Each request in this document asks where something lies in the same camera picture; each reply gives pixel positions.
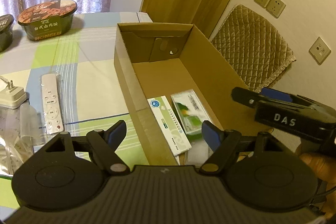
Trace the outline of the person's right hand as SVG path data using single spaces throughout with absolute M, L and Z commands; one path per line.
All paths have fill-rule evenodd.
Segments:
M 313 170 L 319 179 L 327 182 L 326 190 L 330 190 L 335 187 L 335 159 L 316 153 L 318 147 L 319 145 L 311 141 L 301 139 L 295 154 Z M 321 210 L 325 213 L 326 219 L 331 219 L 335 215 L 335 192 L 326 196 L 326 202 Z

